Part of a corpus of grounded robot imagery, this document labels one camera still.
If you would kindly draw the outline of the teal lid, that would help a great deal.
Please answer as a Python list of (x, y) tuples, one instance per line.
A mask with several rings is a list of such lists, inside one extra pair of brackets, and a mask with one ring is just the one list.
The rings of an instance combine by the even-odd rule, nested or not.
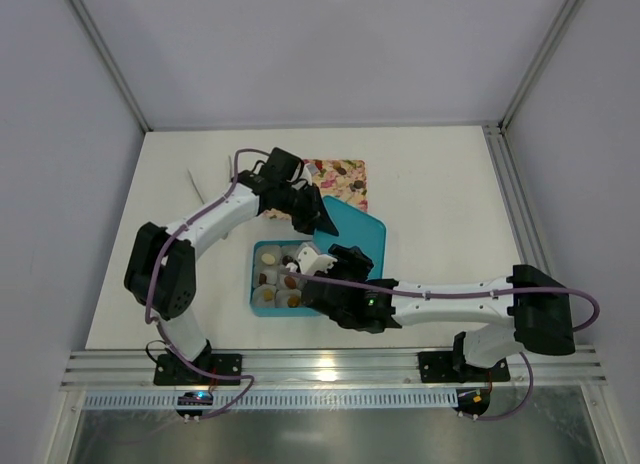
[(323, 253), (327, 253), (334, 244), (347, 248), (357, 246), (373, 262), (369, 278), (381, 278), (384, 271), (387, 235), (384, 223), (332, 196), (325, 196), (323, 203), (339, 235), (333, 236), (316, 231), (312, 238), (314, 245)]

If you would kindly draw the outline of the white oval chocolate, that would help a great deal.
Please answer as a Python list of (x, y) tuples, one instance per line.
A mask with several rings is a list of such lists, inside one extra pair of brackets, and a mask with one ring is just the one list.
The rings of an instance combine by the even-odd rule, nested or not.
[(267, 265), (273, 265), (276, 262), (276, 258), (272, 254), (263, 254), (261, 260)]

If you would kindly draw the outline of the brown oval chocolate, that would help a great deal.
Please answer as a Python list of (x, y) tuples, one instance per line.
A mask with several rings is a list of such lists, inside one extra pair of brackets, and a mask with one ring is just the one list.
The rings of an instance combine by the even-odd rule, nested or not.
[(285, 286), (289, 289), (295, 289), (297, 287), (296, 280), (291, 276), (286, 276), (283, 280)]

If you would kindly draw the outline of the teal box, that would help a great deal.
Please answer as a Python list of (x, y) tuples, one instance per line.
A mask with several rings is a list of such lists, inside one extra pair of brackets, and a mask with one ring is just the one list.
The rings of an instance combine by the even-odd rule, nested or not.
[[(290, 308), (287, 305), (287, 300), (290, 296), (298, 296), (301, 299), (301, 291), (305, 283), (293, 277), (296, 280), (297, 287), (289, 289), (285, 286), (283, 280), (289, 275), (284, 273), (286, 265), (282, 264), (282, 258), (284, 255), (290, 255), (295, 258), (298, 248), (303, 244), (307, 244), (307, 241), (258, 241), (254, 245), (249, 294), (249, 307), (254, 315), (261, 318), (311, 318), (319, 315), (318, 312), (303, 306), (301, 302), (297, 308)], [(276, 262), (273, 265), (267, 265), (261, 260), (261, 256), (266, 253), (272, 254), (276, 258)], [(267, 282), (263, 285), (258, 284), (258, 275), (260, 273), (265, 274), (267, 277)], [(263, 299), (263, 293), (266, 290), (275, 293), (273, 301), (265, 301)]]

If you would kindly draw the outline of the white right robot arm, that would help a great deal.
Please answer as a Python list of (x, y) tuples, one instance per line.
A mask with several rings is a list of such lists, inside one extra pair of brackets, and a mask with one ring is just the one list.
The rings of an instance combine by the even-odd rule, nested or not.
[(478, 324), (454, 338), (452, 369), (461, 379), (524, 351), (575, 351), (565, 287), (528, 264), (475, 284), (428, 286), (370, 278), (373, 262), (358, 247), (333, 245), (322, 254), (304, 244), (289, 268), (304, 282), (302, 305), (343, 329), (380, 334), (426, 323)]

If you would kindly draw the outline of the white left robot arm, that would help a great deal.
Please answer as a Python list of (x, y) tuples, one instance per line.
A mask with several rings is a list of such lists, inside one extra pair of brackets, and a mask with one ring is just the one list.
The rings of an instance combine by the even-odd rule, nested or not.
[(196, 295), (196, 263), (237, 226), (268, 210), (287, 214), (295, 231), (312, 235), (339, 231), (313, 184), (304, 161), (278, 147), (253, 170), (232, 162), (225, 193), (195, 212), (137, 231), (124, 275), (124, 287), (144, 308), (146, 324), (157, 328), (166, 346), (155, 360), (158, 386), (237, 385), (242, 376), (217, 359), (190, 306)]

